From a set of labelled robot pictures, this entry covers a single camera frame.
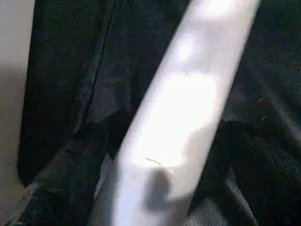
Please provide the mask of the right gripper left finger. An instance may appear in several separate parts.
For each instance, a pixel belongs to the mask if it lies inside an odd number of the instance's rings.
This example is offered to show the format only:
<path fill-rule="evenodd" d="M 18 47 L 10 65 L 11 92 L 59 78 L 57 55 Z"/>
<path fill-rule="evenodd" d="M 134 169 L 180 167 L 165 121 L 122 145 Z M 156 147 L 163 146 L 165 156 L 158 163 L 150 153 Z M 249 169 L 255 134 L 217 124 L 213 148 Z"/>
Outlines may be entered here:
<path fill-rule="evenodd" d="M 30 226 L 85 226 L 106 156 L 113 160 L 133 116 L 116 112 L 83 125 L 59 149 L 34 182 L 28 204 Z"/>

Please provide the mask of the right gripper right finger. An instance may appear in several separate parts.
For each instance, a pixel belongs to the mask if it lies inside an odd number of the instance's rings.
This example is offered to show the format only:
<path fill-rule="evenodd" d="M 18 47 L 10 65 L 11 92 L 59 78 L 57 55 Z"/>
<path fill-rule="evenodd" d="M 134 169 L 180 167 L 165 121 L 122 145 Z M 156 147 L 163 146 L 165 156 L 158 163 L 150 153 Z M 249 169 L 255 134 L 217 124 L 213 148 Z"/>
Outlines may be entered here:
<path fill-rule="evenodd" d="M 222 121 L 188 211 L 190 226 L 262 226 L 265 141 L 253 126 Z"/>

